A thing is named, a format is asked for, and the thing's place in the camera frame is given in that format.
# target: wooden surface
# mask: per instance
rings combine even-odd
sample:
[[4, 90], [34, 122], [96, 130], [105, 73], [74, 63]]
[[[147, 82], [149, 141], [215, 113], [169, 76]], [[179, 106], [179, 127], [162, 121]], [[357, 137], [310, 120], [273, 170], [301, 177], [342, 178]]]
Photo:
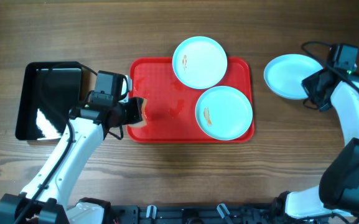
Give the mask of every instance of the wooden surface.
[[[0, 5], [0, 198], [18, 194], [56, 145], [14, 137], [28, 63], [76, 60], [94, 70], [129, 73], [136, 58], [171, 56], [195, 35], [215, 39], [228, 55], [249, 63], [253, 138], [170, 145], [107, 137], [81, 173], [70, 204], [82, 197], [113, 205], [269, 202], [285, 190], [319, 184], [343, 147], [337, 115], [276, 96], [263, 70], [274, 57], [300, 53], [308, 40], [359, 46], [359, 1], [14, 4]], [[86, 88], [94, 83], [87, 79]]]

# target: wooden table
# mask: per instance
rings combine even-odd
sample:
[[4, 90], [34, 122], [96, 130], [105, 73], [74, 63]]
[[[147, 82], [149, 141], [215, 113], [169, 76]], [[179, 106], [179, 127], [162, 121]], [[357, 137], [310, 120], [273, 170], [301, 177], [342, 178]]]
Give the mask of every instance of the wooden table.
[[[136, 58], [171, 56], [195, 35], [215, 39], [228, 55], [249, 63], [253, 138], [173, 145], [107, 137], [81, 173], [70, 204], [82, 197], [113, 205], [269, 202], [285, 190], [319, 184], [343, 148], [337, 115], [278, 97], [263, 70], [274, 57], [301, 53], [308, 40], [359, 46], [359, 1], [13, 4], [0, 5], [0, 198], [18, 194], [57, 143], [14, 137], [28, 63], [75, 60], [94, 70], [129, 73]], [[326, 56], [323, 48], [316, 50]], [[95, 80], [85, 83], [92, 89]]]

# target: tray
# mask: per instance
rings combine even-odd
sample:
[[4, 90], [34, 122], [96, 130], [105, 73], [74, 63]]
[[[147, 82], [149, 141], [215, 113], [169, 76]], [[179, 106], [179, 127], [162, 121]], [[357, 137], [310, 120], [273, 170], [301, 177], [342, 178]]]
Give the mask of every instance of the tray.
[[[143, 128], [127, 127], [129, 137], [143, 143], [229, 143], [245, 142], [254, 134], [251, 126], [237, 139], [219, 141], [207, 136], [198, 126], [195, 106], [206, 90], [195, 90], [182, 84], [172, 69], [171, 57], [139, 58], [131, 65], [129, 76], [133, 90], [129, 97], [147, 99]], [[231, 86], [244, 93], [251, 105], [251, 79], [248, 64], [241, 58], [229, 57], [228, 68], [216, 86]]]

